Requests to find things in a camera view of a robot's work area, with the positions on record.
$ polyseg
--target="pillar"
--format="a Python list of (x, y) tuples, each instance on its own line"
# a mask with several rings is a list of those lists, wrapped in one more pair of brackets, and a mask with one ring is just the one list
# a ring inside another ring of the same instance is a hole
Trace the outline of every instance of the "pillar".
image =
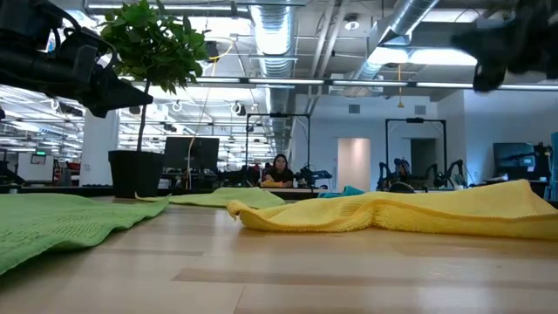
[(112, 110), (106, 118), (85, 114), (84, 143), (81, 156), (79, 186), (112, 185), (108, 152), (118, 149), (120, 112)]

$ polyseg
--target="black hair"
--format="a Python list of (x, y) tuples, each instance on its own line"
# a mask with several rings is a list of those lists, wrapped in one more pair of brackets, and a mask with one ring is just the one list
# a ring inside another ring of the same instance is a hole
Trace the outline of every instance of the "black hair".
[(289, 169), (289, 162), (287, 161), (287, 156), (285, 154), (278, 154), (275, 159), (273, 159), (273, 167), (276, 167), (277, 159), (282, 157), (285, 159), (285, 169)]

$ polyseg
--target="green leaves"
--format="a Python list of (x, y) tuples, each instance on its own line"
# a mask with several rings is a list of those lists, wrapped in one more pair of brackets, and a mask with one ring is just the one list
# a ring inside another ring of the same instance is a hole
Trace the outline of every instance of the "green leaves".
[(136, 30), (128, 31), (128, 38), (131, 43), (139, 43), (141, 41), (141, 36)]
[(101, 37), (119, 52), (115, 72), (147, 79), (165, 92), (176, 93), (203, 74), (198, 61), (208, 58), (205, 36), (192, 30), (187, 17), (180, 23), (166, 16), (163, 3), (156, 1), (157, 8), (141, 0), (107, 14)]

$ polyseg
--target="doorway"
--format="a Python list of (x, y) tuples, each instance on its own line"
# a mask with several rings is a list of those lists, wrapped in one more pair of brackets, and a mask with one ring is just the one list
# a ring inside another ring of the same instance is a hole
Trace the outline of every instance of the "doorway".
[[(411, 139), (411, 171), (413, 174), (425, 175), (428, 167), (436, 162), (438, 162), (436, 139)], [(428, 182), (430, 183), (432, 180), (432, 174), (430, 174)]]

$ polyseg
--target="microfiber cloth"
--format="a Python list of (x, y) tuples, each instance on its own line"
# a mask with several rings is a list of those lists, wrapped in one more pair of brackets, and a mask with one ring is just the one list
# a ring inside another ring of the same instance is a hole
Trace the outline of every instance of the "microfiber cloth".
[(154, 217), (167, 204), (114, 204), (76, 195), (0, 195), (0, 275), (47, 249), (95, 246), (112, 230)]
[(336, 198), (341, 196), (363, 195), (364, 191), (352, 186), (345, 186), (342, 193), (320, 193), (318, 198)]
[[(159, 197), (138, 197), (141, 201), (158, 201)], [(169, 201), (177, 205), (225, 208), (230, 201), (240, 201), (251, 208), (280, 206), (285, 201), (273, 193), (260, 188), (218, 188), (211, 194), (170, 196)]]
[(232, 201), (228, 212), (252, 229), (341, 232), (368, 227), (426, 233), (558, 240), (558, 210), (527, 181), (455, 192), (313, 199), (253, 210)]

